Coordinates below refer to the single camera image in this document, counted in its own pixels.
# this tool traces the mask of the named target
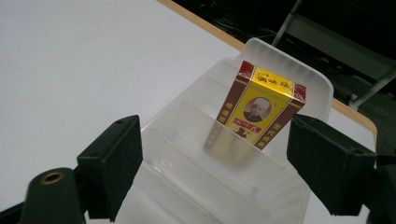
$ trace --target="wooden table edge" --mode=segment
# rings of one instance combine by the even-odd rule
[[[188,11],[186,8],[178,5],[177,3],[173,2],[172,0],[157,0],[159,3],[163,4],[164,6],[172,9],[175,11],[177,14],[180,16],[184,17],[188,21],[191,21],[192,23],[198,25],[202,29],[206,30],[213,36],[217,37],[218,39],[221,39],[231,47],[238,49],[241,51],[245,44],[242,43],[241,41],[235,39],[233,36],[228,35],[227,33],[221,31],[218,27],[214,26],[210,22],[207,22],[203,20],[202,18],[198,17],[197,15],[191,13]],[[363,114],[353,110],[347,105],[344,105],[340,101],[333,99],[332,100],[332,108],[337,110],[338,112],[342,113],[343,115],[347,116],[348,118],[354,120],[355,122],[359,123],[359,125],[363,126],[364,128],[368,129],[370,132],[373,133],[373,137],[375,139],[376,143],[376,137],[377,137],[377,128],[375,124],[368,119],[367,117],[363,116]]]

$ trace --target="plastic tray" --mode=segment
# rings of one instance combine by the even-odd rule
[[[250,39],[237,58],[214,65],[142,130],[144,161],[127,205],[135,223],[303,222],[309,188],[286,158],[289,126],[263,151],[220,126],[244,151],[243,162],[229,162],[205,149],[244,60],[305,85],[306,105],[299,113],[327,121],[329,80]]]

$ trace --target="dark floor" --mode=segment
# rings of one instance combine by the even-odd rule
[[[204,11],[194,4],[194,1],[189,1],[183,7],[244,43],[251,37],[258,37],[271,43],[276,34],[274,30],[262,26],[245,28],[241,22],[238,22],[235,15],[227,10]],[[325,75],[334,86],[333,97],[346,105],[352,94],[360,95],[369,90],[375,82],[292,36],[285,35],[277,47]],[[396,82],[391,82],[359,107],[359,112],[369,118],[378,130],[377,152],[387,155],[396,154],[395,84]]]

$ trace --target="white tabletop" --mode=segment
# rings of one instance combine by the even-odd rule
[[[154,0],[1,1],[0,211],[22,202],[36,175],[76,167],[116,119],[137,114],[143,127],[238,53]],[[374,148],[333,109],[329,123]]]

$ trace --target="yellow box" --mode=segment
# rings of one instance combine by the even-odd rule
[[[304,105],[305,86],[243,62],[217,120],[263,149]]]

